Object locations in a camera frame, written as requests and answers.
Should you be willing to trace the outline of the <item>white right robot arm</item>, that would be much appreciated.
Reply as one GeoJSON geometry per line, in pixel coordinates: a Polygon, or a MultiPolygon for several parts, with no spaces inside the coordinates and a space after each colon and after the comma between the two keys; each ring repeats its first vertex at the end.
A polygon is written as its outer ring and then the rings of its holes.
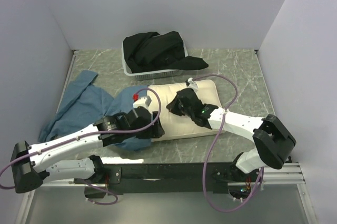
{"type": "Polygon", "coordinates": [[[178,91],[166,108],[175,115],[188,116],[202,128],[230,132],[254,143],[254,149],[240,153],[230,164],[224,176],[230,181],[243,181],[262,167],[282,169],[296,145],[277,116],[269,114],[260,118],[230,112],[203,103],[191,88],[178,91]]]}

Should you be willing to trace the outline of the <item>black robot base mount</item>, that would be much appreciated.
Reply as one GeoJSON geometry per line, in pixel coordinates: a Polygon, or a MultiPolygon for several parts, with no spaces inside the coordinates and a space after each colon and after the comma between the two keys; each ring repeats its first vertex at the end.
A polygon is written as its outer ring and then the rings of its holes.
{"type": "MultiPolygon", "coordinates": [[[[98,175],[86,182],[105,184],[117,195],[127,193],[202,192],[203,163],[104,164],[98,175]]],[[[245,174],[230,162],[210,162],[206,167],[206,190],[228,193],[229,183],[246,183],[259,170],[245,174]]]]}

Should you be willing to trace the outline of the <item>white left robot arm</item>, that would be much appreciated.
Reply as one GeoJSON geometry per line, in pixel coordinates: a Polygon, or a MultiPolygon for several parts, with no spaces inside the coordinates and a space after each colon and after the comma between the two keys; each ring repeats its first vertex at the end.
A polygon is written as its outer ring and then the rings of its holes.
{"type": "Polygon", "coordinates": [[[44,182],[67,178],[98,183],[105,178],[105,168],[100,157],[68,160],[81,151],[98,149],[136,138],[158,139],[165,131],[159,113],[144,107],[127,113],[105,116],[87,127],[56,140],[30,145],[26,141],[15,144],[11,169],[16,193],[26,193],[39,188],[44,182]]]}

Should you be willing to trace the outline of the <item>blue fabric pillowcase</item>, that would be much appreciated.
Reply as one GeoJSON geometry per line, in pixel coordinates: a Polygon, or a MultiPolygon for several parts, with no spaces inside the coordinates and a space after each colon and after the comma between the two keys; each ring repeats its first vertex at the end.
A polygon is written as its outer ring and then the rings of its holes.
{"type": "Polygon", "coordinates": [[[136,92],[146,95],[146,85],[134,85],[112,97],[93,84],[97,76],[93,71],[84,70],[68,84],[58,112],[40,132],[39,143],[77,132],[106,115],[127,113],[133,108],[132,97],[136,92]]]}

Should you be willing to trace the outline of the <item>cream white pillow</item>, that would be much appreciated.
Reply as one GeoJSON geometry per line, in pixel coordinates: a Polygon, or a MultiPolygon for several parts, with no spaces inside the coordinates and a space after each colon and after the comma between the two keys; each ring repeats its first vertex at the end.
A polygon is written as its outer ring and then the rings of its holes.
{"type": "Polygon", "coordinates": [[[196,81],[198,91],[186,83],[150,85],[161,101],[160,123],[164,135],[152,142],[203,137],[217,134],[217,130],[204,127],[201,121],[206,104],[221,107],[216,85],[212,80],[196,81]]]}

